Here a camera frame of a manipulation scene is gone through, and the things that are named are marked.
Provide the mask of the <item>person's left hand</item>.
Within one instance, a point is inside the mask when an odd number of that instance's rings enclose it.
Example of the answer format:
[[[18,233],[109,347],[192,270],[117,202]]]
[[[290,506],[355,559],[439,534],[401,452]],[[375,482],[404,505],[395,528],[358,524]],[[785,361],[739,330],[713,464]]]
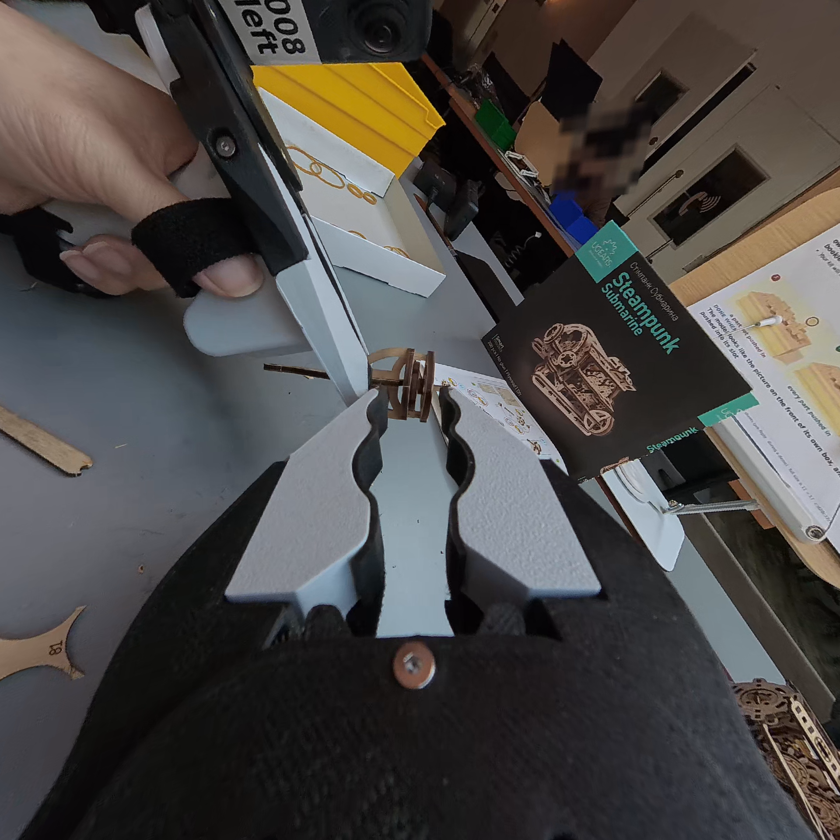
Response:
[[[186,201],[197,141],[163,91],[2,2],[1,211],[106,207],[137,224]]]

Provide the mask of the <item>group of rubber bands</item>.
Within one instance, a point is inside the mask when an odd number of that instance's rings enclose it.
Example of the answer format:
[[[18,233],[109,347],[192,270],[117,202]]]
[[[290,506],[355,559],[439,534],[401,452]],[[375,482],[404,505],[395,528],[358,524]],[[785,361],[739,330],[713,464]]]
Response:
[[[301,198],[310,215],[400,256],[410,257],[384,198],[366,191],[294,144],[287,150],[300,178]]]

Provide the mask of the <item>white cardboard tray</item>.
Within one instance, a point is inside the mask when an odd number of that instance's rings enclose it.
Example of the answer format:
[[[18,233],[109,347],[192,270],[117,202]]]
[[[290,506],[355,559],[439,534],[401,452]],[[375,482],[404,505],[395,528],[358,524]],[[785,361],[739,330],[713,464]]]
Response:
[[[414,211],[416,203],[397,177],[270,92],[259,90],[259,95],[287,148],[298,146],[385,199],[410,254],[409,258],[403,257],[310,215],[332,263],[428,298],[445,278],[445,270]]]

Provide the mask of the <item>background desk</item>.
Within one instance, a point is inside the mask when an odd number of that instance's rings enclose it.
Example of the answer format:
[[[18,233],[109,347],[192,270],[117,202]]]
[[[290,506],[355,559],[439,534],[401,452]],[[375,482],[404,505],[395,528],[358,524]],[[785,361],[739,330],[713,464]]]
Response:
[[[518,174],[509,165],[508,159],[505,157],[499,148],[491,141],[487,133],[478,125],[476,121],[476,108],[461,95],[456,85],[449,77],[438,67],[434,59],[428,54],[422,55],[422,62],[434,74],[440,87],[445,89],[449,96],[449,105],[455,111],[458,120],[461,121],[470,134],[477,141],[479,146],[485,152],[490,162],[501,173],[502,177],[507,181],[512,190],[518,195],[519,199],[528,208],[531,215],[535,217],[537,222],[544,228],[547,235],[551,237],[554,243],[561,248],[567,255],[572,256],[580,247],[579,243],[574,237],[570,236],[568,232],[561,226],[557,225],[553,216],[548,213],[543,205],[538,201],[538,197],[531,187],[519,178]]]

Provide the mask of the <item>black upright device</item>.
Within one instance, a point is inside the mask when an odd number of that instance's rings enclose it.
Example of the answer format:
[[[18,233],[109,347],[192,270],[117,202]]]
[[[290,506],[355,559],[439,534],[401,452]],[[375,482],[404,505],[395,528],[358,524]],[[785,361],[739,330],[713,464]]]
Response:
[[[481,183],[473,180],[465,180],[458,186],[444,220],[444,234],[449,241],[461,236],[478,214],[480,187]]]

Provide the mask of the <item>dark model kit box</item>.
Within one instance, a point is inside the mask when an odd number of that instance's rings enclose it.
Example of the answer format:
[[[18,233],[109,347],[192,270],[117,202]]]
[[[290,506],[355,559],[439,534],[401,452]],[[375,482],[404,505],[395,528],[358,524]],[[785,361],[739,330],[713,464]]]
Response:
[[[574,480],[759,404],[614,222],[499,316],[482,342]]]

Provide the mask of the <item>star-shaped wooden offcut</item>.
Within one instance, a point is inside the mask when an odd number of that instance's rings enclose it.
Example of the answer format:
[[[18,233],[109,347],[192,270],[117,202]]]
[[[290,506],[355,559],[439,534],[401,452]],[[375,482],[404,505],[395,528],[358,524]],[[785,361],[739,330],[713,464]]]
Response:
[[[51,667],[79,679],[84,676],[71,662],[67,639],[79,615],[86,609],[79,606],[53,629],[27,638],[1,638],[1,679],[36,667]]]

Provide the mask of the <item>wooden gear assembly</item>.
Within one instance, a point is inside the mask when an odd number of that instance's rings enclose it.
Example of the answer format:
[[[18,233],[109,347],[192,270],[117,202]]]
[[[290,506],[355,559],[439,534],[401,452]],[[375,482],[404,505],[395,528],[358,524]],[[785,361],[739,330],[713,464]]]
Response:
[[[436,354],[414,349],[387,348],[370,353],[371,384],[388,397],[389,419],[415,418],[426,423],[432,411]]]

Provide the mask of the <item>white instruction sheet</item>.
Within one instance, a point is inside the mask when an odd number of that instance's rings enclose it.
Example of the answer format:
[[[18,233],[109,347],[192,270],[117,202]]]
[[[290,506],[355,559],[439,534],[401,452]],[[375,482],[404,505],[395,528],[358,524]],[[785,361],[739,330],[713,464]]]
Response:
[[[794,535],[839,537],[839,226],[689,307],[756,403],[713,428]]]

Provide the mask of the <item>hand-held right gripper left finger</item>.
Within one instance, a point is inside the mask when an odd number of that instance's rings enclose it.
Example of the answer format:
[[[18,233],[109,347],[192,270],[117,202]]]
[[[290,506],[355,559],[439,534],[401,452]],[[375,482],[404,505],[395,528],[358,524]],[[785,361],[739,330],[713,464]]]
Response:
[[[225,591],[231,602],[284,602],[300,617],[335,606],[377,621],[385,564],[371,486],[382,470],[387,399],[371,389],[293,452]]]

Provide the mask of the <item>thin wooden strip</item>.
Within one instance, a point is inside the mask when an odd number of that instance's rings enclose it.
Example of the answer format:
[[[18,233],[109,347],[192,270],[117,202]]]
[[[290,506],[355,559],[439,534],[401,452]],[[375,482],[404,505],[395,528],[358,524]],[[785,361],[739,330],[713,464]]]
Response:
[[[68,476],[93,467],[89,455],[1,406],[1,433]]]

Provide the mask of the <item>white stand base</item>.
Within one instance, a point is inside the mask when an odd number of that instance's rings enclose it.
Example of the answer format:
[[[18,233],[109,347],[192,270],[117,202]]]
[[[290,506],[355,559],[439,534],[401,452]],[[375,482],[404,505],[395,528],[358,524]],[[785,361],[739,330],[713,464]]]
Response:
[[[602,474],[606,487],[636,533],[665,572],[672,572],[686,539],[676,514],[640,460],[617,465]]]

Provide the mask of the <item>open instruction booklet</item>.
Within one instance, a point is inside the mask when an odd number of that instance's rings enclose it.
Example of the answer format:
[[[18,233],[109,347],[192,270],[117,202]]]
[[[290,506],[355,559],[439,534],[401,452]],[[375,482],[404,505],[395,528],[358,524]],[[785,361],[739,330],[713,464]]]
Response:
[[[564,473],[566,464],[559,450],[525,407],[506,380],[488,374],[436,364],[434,384],[458,391],[493,417],[512,436],[520,439],[541,459],[554,462]]]

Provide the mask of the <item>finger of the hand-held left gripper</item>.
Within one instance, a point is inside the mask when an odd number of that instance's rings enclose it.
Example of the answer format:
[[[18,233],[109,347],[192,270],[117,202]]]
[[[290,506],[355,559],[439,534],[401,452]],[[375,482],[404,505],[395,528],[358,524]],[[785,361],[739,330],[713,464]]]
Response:
[[[334,270],[306,259],[279,272],[275,282],[342,399],[356,402],[369,389],[369,362]]]
[[[331,260],[329,259],[329,255],[327,254],[326,248],[324,247],[324,245],[323,245],[323,243],[320,239],[319,232],[316,229],[314,223],[312,222],[312,219],[310,218],[310,216],[308,215],[308,213],[306,211],[303,211],[303,210],[300,209],[300,204],[299,204],[299,201],[298,201],[298,195],[295,194],[294,192],[292,192],[290,190],[290,188],[283,182],[277,168],[270,161],[270,158],[268,157],[267,152],[262,151],[262,155],[263,155],[263,158],[265,159],[265,161],[268,165],[269,172],[272,174],[272,176],[275,179],[275,183],[276,183],[276,185],[279,189],[279,192],[282,196],[282,199],[283,199],[283,201],[286,205],[286,208],[290,212],[291,220],[294,223],[294,225],[296,226],[296,229],[301,236],[302,242],[307,249],[308,254],[307,254],[307,256],[304,260],[306,260],[306,259],[320,259],[325,266],[327,266],[329,268],[332,268],[335,272],[333,264],[332,264]]]

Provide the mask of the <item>small green bin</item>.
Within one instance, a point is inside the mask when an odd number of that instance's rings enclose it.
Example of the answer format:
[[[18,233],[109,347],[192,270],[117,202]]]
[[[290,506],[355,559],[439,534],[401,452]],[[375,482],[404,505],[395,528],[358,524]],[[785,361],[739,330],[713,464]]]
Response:
[[[504,112],[492,99],[484,98],[482,100],[476,111],[475,121],[487,138],[502,153],[508,152],[512,148],[517,132],[513,129]]]

